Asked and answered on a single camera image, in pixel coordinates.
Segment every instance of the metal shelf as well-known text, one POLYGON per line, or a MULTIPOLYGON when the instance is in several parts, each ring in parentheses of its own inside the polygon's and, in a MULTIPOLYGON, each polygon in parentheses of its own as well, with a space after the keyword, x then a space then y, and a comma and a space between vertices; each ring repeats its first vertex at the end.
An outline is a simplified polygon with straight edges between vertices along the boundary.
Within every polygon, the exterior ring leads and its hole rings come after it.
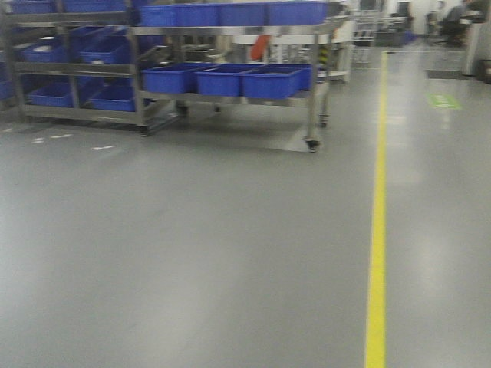
POLYGON ((299 92, 295 96, 284 100, 268 100, 262 98, 207 96, 204 94, 156 94, 154 92, 141 91, 143 98, 153 100, 179 100, 189 102, 207 102, 211 104, 245 104, 283 107, 308 107, 309 92, 299 92))
MULTIPOLYGON (((164 101, 152 103, 144 111, 145 119, 154 117, 165 106, 166 102, 164 101)), ((90 108, 53 107, 29 104, 22 104, 21 108, 24 114, 29 117, 69 118, 74 120, 90 120, 141 125, 142 127, 145 126, 144 120, 141 120, 139 113, 133 111, 96 110, 90 108)))
POLYGON ((138 114, 127 111, 108 111, 94 109, 76 109, 73 107, 53 107, 38 105, 21 105, 22 111, 29 117, 53 117, 58 119, 104 121, 111 123, 135 124, 138 114))
POLYGON ((321 25, 269 25, 264 27, 133 27, 136 36, 245 36, 319 35, 341 26, 346 17, 333 17, 321 25))
POLYGON ((77 25, 126 25, 125 11, 103 13, 6 14, 5 21, 22 27, 57 27, 77 25))
MULTIPOLYGON (((26 44, 28 42, 31 42, 33 40, 38 40, 39 38, 43 38, 46 36, 52 36, 54 35, 55 31, 53 28, 41 28, 41 29, 30 29, 28 31, 24 31, 22 33, 17 33, 13 34, 10 37, 10 42, 13 45, 17 44, 26 44)), ((3 48, 4 42, 3 39, 0 37, 0 48, 3 48)))
POLYGON ((31 63, 16 62, 15 71, 29 74, 87 75, 92 77, 132 77, 136 72, 134 65, 111 64, 69 64, 69 63, 31 63))

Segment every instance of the metal frame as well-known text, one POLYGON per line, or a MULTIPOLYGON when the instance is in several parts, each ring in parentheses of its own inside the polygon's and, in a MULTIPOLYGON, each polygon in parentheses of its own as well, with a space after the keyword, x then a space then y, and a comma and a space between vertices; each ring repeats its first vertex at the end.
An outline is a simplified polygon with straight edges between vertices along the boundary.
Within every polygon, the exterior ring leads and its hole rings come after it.
POLYGON ((327 126, 328 118, 328 91, 329 91, 329 64, 326 62, 326 75, 321 84, 318 84, 318 50, 319 36, 328 35, 329 42, 333 39, 336 28, 340 27, 347 17, 338 16, 327 18, 321 25, 294 25, 294 26, 265 26, 265 27, 133 27, 132 38, 138 35, 162 35, 173 36, 173 46, 176 61, 180 61, 182 56, 181 38, 184 35, 199 36, 237 36, 237 35, 313 35, 314 41, 311 46, 311 89, 309 92, 301 92, 285 100, 267 100, 267 99, 250 99, 246 97, 217 97, 203 96, 200 94, 155 94, 141 91, 143 98, 155 100, 175 100, 176 106, 185 108, 184 101, 207 102, 214 104, 257 104, 266 106, 283 106, 283 107, 304 107, 308 109, 308 118, 306 120, 306 135, 304 141, 307 143, 311 152, 316 152, 320 145, 320 139, 317 135, 317 126, 327 126), (320 116, 316 116, 316 103, 321 101, 320 116))
MULTIPOLYGON (((14 75, 12 73, 12 65, 9 62, 8 57, 6 56, 5 53, 5 45, 6 42, 4 41, 4 38, 6 36, 6 31, 7 27, 5 25, 5 18, 3 17, 3 11, 0 9, 0 62, 5 63, 8 69, 8 74, 9 75, 14 75)), ((17 98, 15 96, 6 98, 4 100, 0 100, 0 111, 6 111, 10 110, 12 107, 14 107, 17 104, 17 98)))
POLYGON ((69 28, 84 25, 126 25, 131 33, 131 0, 125 0, 126 11, 104 13, 63 13, 63 2, 57 0, 58 13, 50 14, 9 14, 5 12, 5 0, 0 0, 0 15, 2 17, 2 43, 5 46, 6 59, 10 71, 14 77, 15 94, 18 99, 18 113, 22 121, 29 117, 53 117, 73 120, 110 121, 126 123, 141 127, 147 134, 151 126, 147 121, 154 117, 165 105, 164 103, 152 103, 145 107, 140 93, 140 72, 138 61, 138 43, 135 37, 128 36, 132 45, 132 64, 126 65, 95 65, 77 63, 31 63, 17 62, 15 60, 14 46, 17 44, 34 41, 47 35, 62 35, 65 46, 69 50, 69 28), (11 34, 10 30, 15 26, 36 28, 19 35, 11 34), (74 107, 46 107, 28 104, 21 85, 21 74, 65 75, 70 78, 71 93, 74 99, 74 107), (133 91, 135 96, 135 112, 95 110, 83 108, 78 99, 77 76, 90 77, 122 77, 133 78, 133 91))

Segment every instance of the white wall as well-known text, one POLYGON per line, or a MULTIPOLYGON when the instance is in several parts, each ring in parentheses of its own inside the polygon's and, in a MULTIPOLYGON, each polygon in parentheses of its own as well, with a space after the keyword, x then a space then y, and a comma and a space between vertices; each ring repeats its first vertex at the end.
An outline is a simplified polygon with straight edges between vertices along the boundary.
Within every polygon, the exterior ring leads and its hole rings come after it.
MULTIPOLYGON (((400 0, 386 0, 385 11, 387 15, 396 12, 397 3, 399 1, 400 0)), ((447 14, 451 8, 462 3, 462 0, 446 0, 445 2, 445 14, 447 14)), ((437 3, 438 0, 411 0, 411 9, 414 16, 414 33, 424 33, 426 14, 432 10, 437 10, 437 3)))

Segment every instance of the red object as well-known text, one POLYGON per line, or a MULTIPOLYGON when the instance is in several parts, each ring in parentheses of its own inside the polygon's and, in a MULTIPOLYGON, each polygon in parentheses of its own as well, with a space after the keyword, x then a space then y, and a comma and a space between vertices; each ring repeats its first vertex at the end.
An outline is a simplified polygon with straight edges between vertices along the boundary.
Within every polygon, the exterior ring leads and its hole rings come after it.
POLYGON ((261 60, 264 55, 264 51, 268 47, 269 39, 271 36, 262 35, 258 36, 258 39, 255 40, 254 46, 252 46, 251 50, 251 59, 253 60, 261 60))

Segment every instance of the yellow floor line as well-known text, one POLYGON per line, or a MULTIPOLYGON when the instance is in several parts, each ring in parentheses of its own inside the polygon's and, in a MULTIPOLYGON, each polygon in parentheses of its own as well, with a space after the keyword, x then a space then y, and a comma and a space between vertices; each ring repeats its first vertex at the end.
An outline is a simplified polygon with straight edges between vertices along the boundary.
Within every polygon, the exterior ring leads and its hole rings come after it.
POLYGON ((370 280, 367 304, 365 368, 385 368, 385 242, 387 155, 387 54, 382 54, 380 118, 375 164, 370 280))

